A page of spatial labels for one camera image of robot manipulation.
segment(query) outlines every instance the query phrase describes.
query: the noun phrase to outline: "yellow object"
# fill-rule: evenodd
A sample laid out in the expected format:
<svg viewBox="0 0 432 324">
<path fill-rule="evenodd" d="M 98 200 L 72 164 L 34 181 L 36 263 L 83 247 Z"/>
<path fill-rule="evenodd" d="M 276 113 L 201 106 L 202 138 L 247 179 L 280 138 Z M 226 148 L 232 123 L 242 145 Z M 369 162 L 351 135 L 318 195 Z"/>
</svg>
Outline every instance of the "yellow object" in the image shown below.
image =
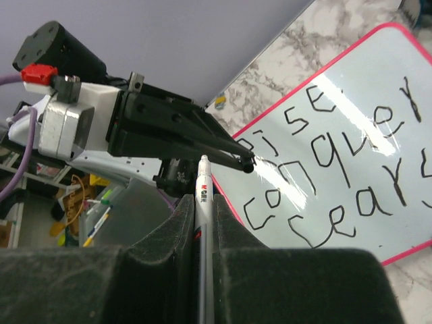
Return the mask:
<svg viewBox="0 0 432 324">
<path fill-rule="evenodd" d="M 221 103 L 225 103 L 227 101 L 225 96 L 221 96 L 216 98 L 215 100 L 215 105 L 220 105 Z"/>
<path fill-rule="evenodd" d="M 57 245 L 58 246 L 63 246 L 63 245 L 65 245 L 65 243 L 66 243 L 66 235 L 62 234 L 62 235 L 60 235 L 60 237 L 59 237 L 59 239 L 57 241 Z"/>
<path fill-rule="evenodd" d="M 80 177 L 78 177 L 77 175 L 72 175 L 72 181 L 74 179 L 77 179 L 81 185 L 81 191 L 82 191 L 82 202 L 81 202 L 81 206 L 80 209 L 78 210 L 78 212 L 76 213 L 75 216 L 72 217 L 72 219 L 70 221 L 68 221 L 66 224 L 63 224 L 59 221 L 55 221 L 53 223 L 53 225 L 51 226 L 51 229 L 49 230 L 49 235 L 50 236 L 57 236 L 61 233 L 61 231 L 63 231 L 66 226 L 69 226 L 70 224 L 72 224 L 74 222 L 74 220 L 82 213 L 82 211 L 84 210 L 84 201 L 86 200 L 86 193 L 84 191 L 84 184 L 82 183 L 82 180 L 80 179 Z"/>
<path fill-rule="evenodd" d="M 109 185 L 109 180 L 90 174 L 90 185 L 106 187 Z"/>
<path fill-rule="evenodd" d="M 90 245 L 90 243 L 93 241 L 93 238 L 88 238 L 85 243 L 82 245 L 83 248 L 86 248 Z"/>
</svg>

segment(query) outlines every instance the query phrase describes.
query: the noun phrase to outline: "black marker writing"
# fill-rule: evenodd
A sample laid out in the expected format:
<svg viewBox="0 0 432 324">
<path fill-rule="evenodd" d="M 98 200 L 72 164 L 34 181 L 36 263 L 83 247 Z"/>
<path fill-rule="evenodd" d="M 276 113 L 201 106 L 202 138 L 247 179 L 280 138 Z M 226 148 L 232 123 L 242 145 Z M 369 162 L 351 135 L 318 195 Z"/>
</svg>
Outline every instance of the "black marker writing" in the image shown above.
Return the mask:
<svg viewBox="0 0 432 324">
<path fill-rule="evenodd" d="M 333 163 L 333 159 L 334 159 L 334 157 L 336 156 L 336 159 L 337 159 L 337 161 L 339 162 L 340 168 L 341 168 L 342 173 L 343 173 L 343 175 L 344 175 L 344 178 L 345 178 L 346 184 L 347 184 L 347 186 L 348 186 L 349 188 L 351 188 L 350 180 L 348 179 L 348 176 L 347 176 L 346 171 L 345 171 L 345 167 L 344 167 L 344 165 L 342 164 L 342 160 L 340 159 L 340 156 L 339 156 L 338 150 L 337 150 L 336 147 L 335 147 L 335 144 L 334 144 L 334 142 L 333 142 L 333 139 L 331 138 L 331 136 L 330 136 L 329 133 L 327 133 L 327 137 L 328 137 L 328 139 L 329 139 L 330 148 L 331 148 L 331 156 L 330 156 L 329 163 L 327 163 L 327 164 L 322 163 L 322 162 L 320 161 L 320 159 L 318 158 L 318 154 L 317 154 L 317 152 L 316 152 L 316 150 L 315 150 L 315 142 L 316 142 L 317 140 L 324 140 L 324 141 L 326 140 L 326 138 L 325 138 L 324 135 L 320 135 L 320 136 L 314 138 L 314 139 L 312 140 L 312 142 L 310 142 L 310 146 L 312 147 L 313 155 L 315 156 L 315 159 L 317 160 L 317 163 L 318 163 L 321 167 L 329 167 L 329 166 Z"/>
<path fill-rule="evenodd" d="M 424 148 L 423 150 L 421 150 L 421 157 L 422 157 L 422 161 L 421 161 L 421 176 L 422 178 L 430 178 L 432 177 L 432 174 L 426 174 L 425 173 L 425 166 L 426 166 L 426 162 L 427 162 L 427 158 L 426 158 L 426 148 Z M 429 207 L 432 209 L 432 206 L 430 204 L 428 204 L 427 202 L 425 202 L 424 200 L 421 201 L 426 207 Z"/>
<path fill-rule="evenodd" d="M 315 185 L 313 184 L 311 177 L 309 177 L 308 173 L 306 172 L 306 170 L 304 169 L 304 167 L 303 167 L 303 165 L 301 164 L 300 161 L 292 161 L 292 162 L 286 162 L 286 163 L 279 164 L 279 165 L 277 166 L 277 168 L 278 168 L 278 170 L 279 170 L 279 172 L 280 172 L 282 178 L 283 178 L 287 183 L 291 184 L 291 183 L 290 183 L 290 180 L 287 179 L 287 177 L 286 177 L 286 176 L 284 175 L 284 173 L 282 172 L 283 170 L 281 170 L 281 168 L 285 168 L 285 169 L 286 169 L 286 166 L 287 166 L 287 165 L 291 165 L 291 164 L 298 164 L 298 165 L 302 168 L 303 173 L 304 173 L 304 175 L 306 176 L 307 180 L 309 181 L 309 185 L 310 185 L 310 187 L 311 187 L 312 190 L 313 190 L 313 194 L 316 196 L 316 195 L 317 195 L 317 189 L 315 188 Z"/>
<path fill-rule="evenodd" d="M 359 147 L 358 149 L 356 149 L 356 150 L 354 150 L 354 149 L 352 148 L 351 143 L 350 143 L 350 141 L 348 140 L 348 137 L 346 136 L 346 134 L 345 134 L 344 132 L 342 132 L 342 136 L 344 137 L 345 142 L 346 142 L 346 144 L 348 145 L 348 148 L 350 149 L 351 154 L 352 154 L 353 157 L 355 157 L 355 156 L 358 154 L 358 152 L 360 152 L 360 151 L 363 149 L 363 147 L 365 147 L 365 144 L 366 144 L 366 141 L 367 141 L 367 136 L 365 136 L 365 137 L 362 139 L 362 142 L 361 142 L 361 144 L 360 144 L 360 147 Z"/>
<path fill-rule="evenodd" d="M 252 222 L 249 219 L 249 215 L 248 215 L 248 212 L 247 212 L 246 208 L 254 200 L 255 200 L 255 197 L 252 198 L 252 199 L 250 199 L 246 204 L 244 204 L 243 210 L 244 210 L 244 214 L 246 216 L 246 219 L 247 219 L 249 225 L 251 226 L 251 228 L 254 231 L 256 231 L 256 230 L 260 230 L 261 228 L 263 228 L 265 226 L 265 224 L 267 224 L 267 222 L 270 220 L 270 218 L 274 218 L 274 217 L 276 217 L 276 215 L 269 215 L 260 226 L 253 226 Z"/>
<path fill-rule="evenodd" d="M 340 210 L 341 211 L 341 215 L 340 215 L 340 219 L 338 221 L 335 221 L 333 219 L 333 213 L 335 213 L 336 211 Z M 290 226 L 290 229 L 300 238 L 302 238 L 311 248 L 319 248 L 321 246 L 323 246 L 325 243 L 327 243 L 330 240 L 330 237 L 333 235 L 333 233 L 336 234 L 340 234 L 343 236 L 347 236 L 349 238 L 355 238 L 357 235 L 357 229 L 354 227 L 352 234 L 349 233 L 345 233 L 343 231 L 340 231 L 336 228 L 336 225 L 339 225 L 345 217 L 345 208 L 343 206 L 337 206 L 335 208 L 333 208 L 332 210 L 330 210 L 329 212 L 329 218 L 330 218 L 330 224 L 331 224 L 331 228 L 330 228 L 330 232 L 329 235 L 327 235 L 327 237 L 324 239 L 324 241 L 322 241 L 320 244 L 313 246 L 313 244 L 311 243 L 311 241 L 308 240 L 308 238 L 306 236 L 303 236 L 302 234 L 300 234 L 293 226 L 292 224 L 292 220 L 293 219 L 304 219 L 303 216 L 300 215 L 295 215 L 291 218 L 288 219 L 288 225 Z"/>
<path fill-rule="evenodd" d="M 421 176 L 422 176 L 422 178 L 430 178 L 430 177 L 432 177 L 432 174 L 426 174 L 425 173 L 425 166 L 426 166 L 426 162 L 427 162 L 425 150 L 426 150 L 426 148 L 424 148 L 423 150 L 421 150 L 421 157 L 422 157 Z"/>
<path fill-rule="evenodd" d="M 324 95 L 324 92 L 320 91 L 318 89 L 318 86 L 309 86 L 308 88 L 306 88 L 306 94 L 308 96 L 310 104 L 312 105 L 312 108 L 315 111 L 322 111 L 322 112 L 326 112 L 326 113 L 332 113 L 335 110 L 336 105 L 334 105 L 332 107 L 317 107 L 315 105 L 315 103 Z"/>
<path fill-rule="evenodd" d="M 293 216 L 293 217 L 291 217 L 291 218 L 288 218 L 288 226 L 290 226 L 290 229 L 295 233 L 295 234 L 297 234 L 298 236 L 300 236 L 311 248 L 313 248 L 313 245 L 309 242 L 309 240 L 307 239 L 307 238 L 305 238 L 302 234 L 300 234 L 300 233 L 298 233 L 295 229 L 294 229 L 294 227 L 292 226 L 292 220 L 293 219 L 295 219 L 295 218 L 300 218 L 300 219 L 304 219 L 304 217 L 303 216 L 300 216 L 300 215 L 295 215 L 295 216 Z"/>
<path fill-rule="evenodd" d="M 361 194 L 365 194 L 366 192 L 369 193 L 369 196 L 371 198 L 371 202 L 372 202 L 372 208 L 368 213 L 365 213 L 360 205 L 360 195 Z M 359 190 L 356 193 L 356 204 L 357 204 L 357 210 L 358 210 L 358 214 L 360 216 L 371 216 L 373 215 L 373 213 L 375 212 L 375 209 L 378 209 L 379 211 L 381 211 L 384 215 L 388 215 L 388 216 L 392 216 L 393 214 L 388 213 L 386 211 L 384 211 L 381 206 L 378 203 L 377 197 L 375 196 L 375 193 L 373 192 L 373 189 L 371 187 L 367 187 L 367 189 L 363 189 L 363 190 Z"/>
<path fill-rule="evenodd" d="M 276 193 L 277 194 L 277 201 L 275 204 L 272 204 L 270 202 L 270 198 L 269 195 Z M 269 205 L 270 208 L 276 208 L 277 206 L 280 205 L 281 203 L 281 191 L 279 189 L 270 189 L 270 190 L 266 190 L 265 191 L 265 200 L 267 201 L 267 204 Z"/>
<path fill-rule="evenodd" d="M 244 146 L 243 144 L 241 144 L 240 142 L 245 142 L 246 143 L 246 145 L 248 145 L 249 147 L 247 147 L 247 146 Z M 252 145 L 252 143 L 251 142 L 249 142 L 249 141 L 247 141 L 247 140 L 245 140 L 244 138 L 240 138 L 239 140 L 237 140 L 237 143 L 238 144 L 240 144 L 240 145 L 243 145 L 244 147 L 246 147 L 248 150 L 253 150 L 254 149 L 254 147 L 255 146 L 253 146 Z"/>
<path fill-rule="evenodd" d="M 255 135 L 255 134 L 258 134 L 258 133 L 263 133 L 263 131 L 262 130 L 256 130 L 252 134 Z M 278 157 L 279 156 L 279 152 L 277 152 L 276 148 L 270 143 L 270 141 L 267 140 L 264 136 L 261 136 L 261 138 L 264 140 L 264 142 L 266 142 L 273 149 L 273 151 L 275 153 L 275 157 Z"/>
<path fill-rule="evenodd" d="M 291 108 L 288 108 L 288 109 L 286 109 L 284 111 L 286 122 L 288 123 L 288 125 L 292 125 L 292 124 L 295 124 L 295 123 L 298 123 L 298 122 L 303 123 L 303 125 L 298 130 L 296 130 L 295 132 L 291 133 L 291 135 L 295 135 L 295 134 L 300 133 L 303 129 L 305 129 L 305 127 L 307 127 L 307 125 L 309 125 L 309 122 L 307 120 L 303 119 L 303 118 L 296 118 L 296 119 L 290 120 L 290 118 L 288 117 L 288 112 L 291 111 L 291 110 L 293 110 L 294 108 L 295 108 L 295 106 L 293 106 Z"/>
<path fill-rule="evenodd" d="M 402 162 L 402 158 L 400 157 L 399 161 L 398 161 L 398 165 L 396 166 L 396 174 L 395 175 L 392 173 L 392 171 L 389 169 L 389 167 L 383 165 L 383 168 L 384 168 L 384 170 L 386 170 L 389 173 L 389 175 L 393 179 L 394 190 L 396 191 L 396 194 L 398 195 L 399 200 L 402 203 L 402 206 L 406 207 L 404 195 L 402 194 L 402 191 L 400 190 L 399 183 L 398 183 L 399 182 L 399 168 L 400 168 L 401 162 Z"/>
<path fill-rule="evenodd" d="M 428 204 L 427 202 L 425 202 L 424 200 L 421 201 L 426 207 L 432 209 L 432 206 L 430 204 Z"/>
<path fill-rule="evenodd" d="M 338 221 L 334 221 L 334 219 L 333 219 L 333 213 L 334 213 L 335 211 L 337 211 L 337 210 L 340 210 L 340 211 L 341 211 L 340 219 L 339 219 Z M 343 236 L 347 236 L 347 237 L 349 237 L 349 238 L 355 238 L 355 237 L 356 237 L 356 235 L 357 235 L 357 229 L 356 229 L 355 226 L 354 226 L 354 229 L 353 229 L 353 231 L 352 231 L 352 234 L 344 233 L 344 232 L 342 232 L 342 231 L 339 231 L 339 230 L 336 228 L 336 225 L 340 224 L 340 223 L 344 220 L 344 217 L 345 217 L 345 208 L 344 208 L 344 206 L 339 205 L 339 206 L 333 208 L 332 210 L 330 210 L 330 212 L 329 212 L 329 217 L 330 217 L 331 228 L 334 230 L 334 232 L 335 232 L 336 234 L 340 234 L 340 235 L 343 235 Z"/>
<path fill-rule="evenodd" d="M 387 111 L 387 112 L 389 112 L 389 117 L 388 117 L 387 119 L 378 120 L 378 115 L 377 115 L 378 111 Z M 390 122 L 392 119 L 393 119 L 393 111 L 392 111 L 392 108 L 390 108 L 390 107 L 385 107 L 385 106 L 377 106 L 377 107 L 375 108 L 375 110 L 374 110 L 374 112 L 373 112 L 373 123 L 374 123 L 375 127 L 377 127 L 377 125 L 381 125 L 381 124 L 384 124 L 384 123 L 388 123 L 388 122 Z M 401 121 L 401 122 L 399 123 L 398 127 L 396 127 L 396 129 L 395 129 L 393 132 L 390 132 L 389 134 L 384 135 L 384 138 L 390 138 L 390 137 L 392 137 L 394 134 L 396 134 L 396 132 L 398 132 L 398 130 L 400 129 L 400 127 L 401 127 L 402 125 L 404 125 L 404 124 L 405 124 L 405 121 Z"/>
<path fill-rule="evenodd" d="M 414 112 L 414 115 L 416 116 L 417 121 L 419 123 L 421 123 L 421 116 L 419 113 L 419 108 L 417 107 L 416 102 L 412 98 L 410 88 L 408 86 L 408 78 L 406 76 L 404 76 L 404 81 L 405 81 L 405 88 L 399 88 L 399 90 L 401 90 L 404 93 L 404 95 L 408 98 L 408 100 L 410 101 L 410 104 L 411 104 L 412 111 Z"/>
</svg>

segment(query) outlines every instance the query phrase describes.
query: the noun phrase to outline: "cable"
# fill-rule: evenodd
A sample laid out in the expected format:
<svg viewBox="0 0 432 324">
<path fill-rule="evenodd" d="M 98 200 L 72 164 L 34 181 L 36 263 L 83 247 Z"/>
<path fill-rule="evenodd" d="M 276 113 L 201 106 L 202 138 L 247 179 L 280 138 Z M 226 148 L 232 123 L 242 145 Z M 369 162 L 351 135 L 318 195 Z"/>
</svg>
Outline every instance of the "cable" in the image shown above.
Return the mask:
<svg viewBox="0 0 432 324">
<path fill-rule="evenodd" d="M 0 76 L 0 86 L 4 84 L 18 83 L 22 82 L 21 74 L 8 74 L 6 76 Z"/>
<path fill-rule="evenodd" d="M 16 123 L 18 120 L 23 118 L 25 115 L 28 115 L 28 111 L 21 109 L 19 112 L 16 113 L 16 115 L 6 118 L 6 122 L 10 127 L 12 124 Z"/>
<path fill-rule="evenodd" d="M 22 160 L 20 163 L 20 166 L 18 167 L 17 172 L 11 179 L 11 181 L 4 187 L 4 189 L 0 192 L 0 202 L 3 201 L 4 198 L 6 198 L 12 190 L 16 187 L 18 182 L 21 180 L 22 176 L 24 175 L 24 172 L 27 169 L 28 162 L 32 155 L 32 149 L 33 149 L 33 142 L 34 142 L 34 133 L 36 130 L 36 122 L 38 117 L 38 112 L 33 107 L 26 107 L 23 109 L 28 109 L 30 111 L 30 123 L 28 126 L 28 137 L 27 137 L 27 145 L 26 150 L 24 151 L 24 154 L 22 155 Z"/>
<path fill-rule="evenodd" d="M 78 209 L 78 212 L 76 213 L 76 215 L 73 216 L 72 219 L 66 223 L 65 227 L 72 224 L 75 221 L 75 219 L 82 213 L 82 211 L 84 210 L 84 202 L 86 201 L 85 187 L 84 187 L 84 184 L 82 183 L 81 178 L 78 177 L 77 175 L 73 174 L 72 180 L 74 180 L 74 178 L 76 178 L 80 182 L 81 191 L 82 191 L 82 202 L 81 202 L 80 209 Z"/>
<path fill-rule="evenodd" d="M 168 199 L 168 197 L 165 195 L 165 193 L 164 193 L 162 190 L 158 189 L 158 188 L 157 188 L 156 190 L 157 190 L 157 192 L 161 195 L 163 201 L 165 201 L 165 202 L 167 203 L 169 209 L 171 209 L 171 212 L 174 212 L 176 208 L 175 208 L 174 205 L 171 203 L 171 201 L 169 201 L 169 199 Z"/>
</svg>

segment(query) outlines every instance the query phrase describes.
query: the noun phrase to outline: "marble countertop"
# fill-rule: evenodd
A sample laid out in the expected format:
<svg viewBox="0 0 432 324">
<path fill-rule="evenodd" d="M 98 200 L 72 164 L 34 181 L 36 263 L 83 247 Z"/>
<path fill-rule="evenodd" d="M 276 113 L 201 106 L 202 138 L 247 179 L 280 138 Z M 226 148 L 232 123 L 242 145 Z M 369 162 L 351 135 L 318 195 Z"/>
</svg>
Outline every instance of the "marble countertop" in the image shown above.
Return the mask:
<svg viewBox="0 0 432 324">
<path fill-rule="evenodd" d="M 302 81 L 384 22 L 405 24 L 400 0 L 316 0 L 225 91 L 222 110 L 207 112 L 235 134 Z M 432 32 L 417 33 L 432 52 Z M 432 324 L 432 248 L 385 268 L 408 324 Z"/>
</svg>

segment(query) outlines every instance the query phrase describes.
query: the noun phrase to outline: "robotic arm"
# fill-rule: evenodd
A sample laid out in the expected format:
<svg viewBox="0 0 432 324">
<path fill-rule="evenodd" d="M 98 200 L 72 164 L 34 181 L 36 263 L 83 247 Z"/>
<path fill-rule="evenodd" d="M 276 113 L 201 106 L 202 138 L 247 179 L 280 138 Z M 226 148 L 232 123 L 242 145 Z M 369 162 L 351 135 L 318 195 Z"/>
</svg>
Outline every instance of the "robotic arm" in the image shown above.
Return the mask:
<svg viewBox="0 0 432 324">
<path fill-rule="evenodd" d="M 13 66 L 27 91 L 44 94 L 35 105 L 34 149 L 113 181 L 138 178 L 181 197 L 194 192 L 201 155 L 250 173 L 254 154 L 234 141 L 190 99 L 106 74 L 105 64 L 58 22 L 30 35 Z M 26 144 L 30 118 L 9 130 Z"/>
</svg>

